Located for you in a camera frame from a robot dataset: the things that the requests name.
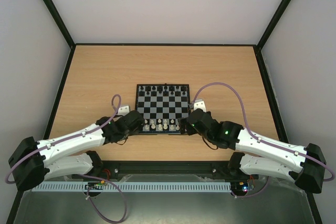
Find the black right frame post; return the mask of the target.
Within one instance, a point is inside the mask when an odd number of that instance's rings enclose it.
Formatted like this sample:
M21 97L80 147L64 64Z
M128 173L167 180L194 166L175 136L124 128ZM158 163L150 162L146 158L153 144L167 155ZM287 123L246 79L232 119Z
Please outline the black right frame post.
M264 45L268 41L269 37L271 36L272 32L274 31L275 27L277 26L278 22L280 21L282 15L289 6L290 2L291 0L281 0L280 4L278 5L275 13L273 14L269 24L267 25L264 33L262 34L257 44L257 48L259 51L263 49Z

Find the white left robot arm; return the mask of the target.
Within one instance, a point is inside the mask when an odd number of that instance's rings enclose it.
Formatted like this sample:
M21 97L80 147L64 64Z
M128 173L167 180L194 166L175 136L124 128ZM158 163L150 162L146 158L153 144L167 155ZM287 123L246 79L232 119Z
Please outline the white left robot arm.
M83 150L126 140L142 129L144 118L133 110L117 120L105 116L88 127L48 140L23 139L8 160L13 184L19 191L30 190L50 178L70 174L95 174L99 159L75 154Z

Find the black frame post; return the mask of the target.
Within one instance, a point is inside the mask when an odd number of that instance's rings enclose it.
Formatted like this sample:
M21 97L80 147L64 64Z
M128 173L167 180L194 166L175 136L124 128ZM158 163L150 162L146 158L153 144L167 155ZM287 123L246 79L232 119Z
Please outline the black frame post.
M75 42L70 35L59 11L56 8L56 5L54 4L53 0L43 0L45 6L47 7L50 15L52 16L53 20L55 21L57 27L59 28L61 34L63 35L66 43L70 48L75 46Z
M257 44L257 48L259 51L263 49L264 45L268 41L269 37L271 36L272 32L274 31L275 27L277 26L278 22L280 21L282 15L289 6L290 2L291 0L281 0L280 4L278 5L275 13L273 14L269 24L267 25L264 33L262 34Z

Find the black and grey chessboard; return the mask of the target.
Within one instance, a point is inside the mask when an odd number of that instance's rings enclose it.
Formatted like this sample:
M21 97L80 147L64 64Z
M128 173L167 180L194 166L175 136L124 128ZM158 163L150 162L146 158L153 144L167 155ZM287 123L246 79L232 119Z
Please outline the black and grey chessboard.
M138 84L136 87L135 109L148 121L143 129L139 131L142 135L154 134L180 134L176 130L177 121L180 118L188 117L190 113L190 86L188 84ZM167 130L159 130L157 120L161 119L161 125L167 124ZM150 120L154 120L155 130L151 129Z

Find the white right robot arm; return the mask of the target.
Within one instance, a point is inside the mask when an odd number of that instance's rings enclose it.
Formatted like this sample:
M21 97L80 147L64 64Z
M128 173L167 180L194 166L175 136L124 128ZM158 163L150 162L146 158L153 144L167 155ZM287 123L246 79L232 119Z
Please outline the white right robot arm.
M244 152L241 159L229 164L229 172L236 178L244 174L278 177L307 192L322 192L326 159L315 144L286 144L231 121L217 122L210 112L201 109L178 122L181 134L198 134L218 148Z

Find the black front aluminium rail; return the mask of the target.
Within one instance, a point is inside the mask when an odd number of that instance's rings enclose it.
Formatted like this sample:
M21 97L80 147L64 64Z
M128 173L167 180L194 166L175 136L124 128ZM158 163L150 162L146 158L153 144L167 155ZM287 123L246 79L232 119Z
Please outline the black front aluminium rail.
M234 152L229 161L95 161L88 175L116 180L125 175L196 175L229 182L263 175L295 181L304 166L304 161L300 161L295 171L267 158Z

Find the black left frame post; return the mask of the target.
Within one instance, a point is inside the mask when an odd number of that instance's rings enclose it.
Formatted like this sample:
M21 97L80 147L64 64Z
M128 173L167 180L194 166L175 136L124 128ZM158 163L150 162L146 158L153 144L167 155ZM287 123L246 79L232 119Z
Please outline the black left frame post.
M55 21L57 27L59 28L61 34L63 35L66 43L70 48L75 46L75 42L70 35L59 11L56 8L56 5L54 4L53 0L43 0L45 6L47 7L50 15L52 16L53 20Z

